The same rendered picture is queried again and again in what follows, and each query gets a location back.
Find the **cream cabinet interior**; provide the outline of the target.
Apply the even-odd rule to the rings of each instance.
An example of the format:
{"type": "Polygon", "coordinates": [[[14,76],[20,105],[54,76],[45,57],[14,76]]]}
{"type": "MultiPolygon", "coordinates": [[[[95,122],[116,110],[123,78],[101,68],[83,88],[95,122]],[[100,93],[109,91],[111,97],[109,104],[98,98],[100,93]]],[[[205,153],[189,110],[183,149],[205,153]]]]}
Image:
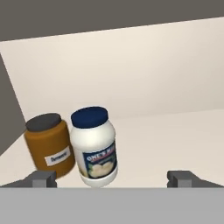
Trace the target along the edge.
{"type": "Polygon", "coordinates": [[[100,105],[116,130],[113,187],[169,170],[224,185],[224,17],[0,42],[25,118],[100,105]]]}

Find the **white mayonnaise jar blue lid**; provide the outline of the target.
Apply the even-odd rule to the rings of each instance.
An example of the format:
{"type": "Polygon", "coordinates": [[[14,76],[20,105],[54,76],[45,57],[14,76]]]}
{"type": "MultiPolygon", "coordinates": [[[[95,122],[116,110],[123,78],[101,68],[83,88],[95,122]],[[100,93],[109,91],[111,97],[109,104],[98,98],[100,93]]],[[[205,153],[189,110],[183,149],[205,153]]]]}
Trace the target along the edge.
{"type": "Polygon", "coordinates": [[[118,171],[116,131],[108,111],[86,107],[71,114],[70,141],[82,181],[91,187],[110,184],[118,171]]]}

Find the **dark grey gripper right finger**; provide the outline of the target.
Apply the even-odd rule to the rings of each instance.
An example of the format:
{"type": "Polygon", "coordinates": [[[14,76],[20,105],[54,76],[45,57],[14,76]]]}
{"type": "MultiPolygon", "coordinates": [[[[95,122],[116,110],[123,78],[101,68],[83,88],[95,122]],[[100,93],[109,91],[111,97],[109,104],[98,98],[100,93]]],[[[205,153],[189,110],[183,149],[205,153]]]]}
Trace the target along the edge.
{"type": "Polygon", "coordinates": [[[201,179],[191,171],[168,171],[167,179],[167,187],[221,188],[221,185],[201,179]]]}

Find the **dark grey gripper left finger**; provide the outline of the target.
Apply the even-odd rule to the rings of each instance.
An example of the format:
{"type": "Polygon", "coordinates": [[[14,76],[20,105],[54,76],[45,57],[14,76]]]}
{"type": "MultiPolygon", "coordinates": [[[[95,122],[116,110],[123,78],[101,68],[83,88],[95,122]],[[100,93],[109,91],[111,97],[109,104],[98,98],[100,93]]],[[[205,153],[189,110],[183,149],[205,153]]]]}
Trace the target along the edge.
{"type": "Polygon", "coordinates": [[[24,179],[20,179],[3,187],[18,187],[18,188],[48,188],[56,187],[56,172],[55,171],[34,171],[24,179]]]}

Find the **orange turmeric jar grey lid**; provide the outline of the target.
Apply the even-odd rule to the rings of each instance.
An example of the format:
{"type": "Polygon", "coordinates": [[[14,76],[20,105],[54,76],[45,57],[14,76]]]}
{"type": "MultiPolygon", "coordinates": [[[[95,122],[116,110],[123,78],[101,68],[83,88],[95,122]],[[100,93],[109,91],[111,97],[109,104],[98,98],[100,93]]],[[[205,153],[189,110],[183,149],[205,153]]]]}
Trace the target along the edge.
{"type": "Polygon", "coordinates": [[[26,122],[24,140],[33,163],[41,171],[55,171],[56,178],[67,175],[75,165],[67,123],[60,114],[37,115],[26,122]]]}

